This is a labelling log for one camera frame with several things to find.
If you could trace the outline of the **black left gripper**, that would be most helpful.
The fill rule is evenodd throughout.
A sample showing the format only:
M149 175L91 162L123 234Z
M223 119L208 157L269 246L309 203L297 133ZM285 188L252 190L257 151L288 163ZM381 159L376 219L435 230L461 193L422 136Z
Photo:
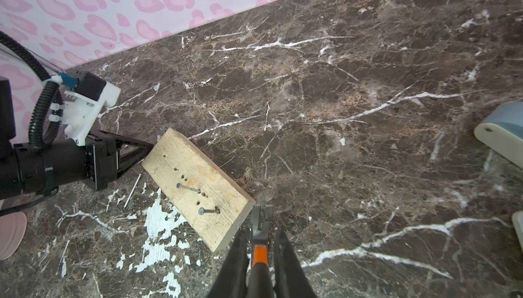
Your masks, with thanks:
M94 191L107 189L111 182L120 179L133 166L141 162L154 148L154 144L136 138L103 131L92 131L86 138L86 185Z

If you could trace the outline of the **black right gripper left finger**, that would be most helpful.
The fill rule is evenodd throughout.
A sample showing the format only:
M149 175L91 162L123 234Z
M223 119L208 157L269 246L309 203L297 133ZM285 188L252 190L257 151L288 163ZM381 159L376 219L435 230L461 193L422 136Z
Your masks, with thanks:
M236 234L221 270L207 298L242 298L247 294L246 275L249 259L249 233L241 229Z

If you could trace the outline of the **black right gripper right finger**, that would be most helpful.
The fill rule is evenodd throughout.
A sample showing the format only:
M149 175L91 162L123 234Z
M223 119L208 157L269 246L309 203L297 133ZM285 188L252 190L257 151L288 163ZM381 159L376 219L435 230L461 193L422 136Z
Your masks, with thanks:
M275 293L283 298L316 298L284 229L275 235Z

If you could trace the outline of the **light wooden block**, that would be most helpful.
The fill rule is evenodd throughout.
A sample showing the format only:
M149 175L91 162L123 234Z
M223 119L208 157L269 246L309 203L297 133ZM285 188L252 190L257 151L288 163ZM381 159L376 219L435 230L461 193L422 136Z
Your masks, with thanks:
M256 201L183 134L168 129L142 166L212 252L223 250ZM177 189L177 183L200 189ZM199 215L200 208L220 214Z

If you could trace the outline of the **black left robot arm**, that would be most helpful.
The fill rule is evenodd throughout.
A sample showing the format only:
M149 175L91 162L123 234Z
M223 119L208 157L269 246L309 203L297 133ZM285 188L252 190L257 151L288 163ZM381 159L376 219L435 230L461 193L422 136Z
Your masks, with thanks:
M93 129L101 109L117 103L120 88L91 72L52 76L6 33L1 34L1 45L26 62L43 84L29 124L29 141L12 144L14 98L9 80L1 79L1 198L37 196L2 210L2 216L32 208L69 183L83 181L102 191L152 151L154 145L148 142Z

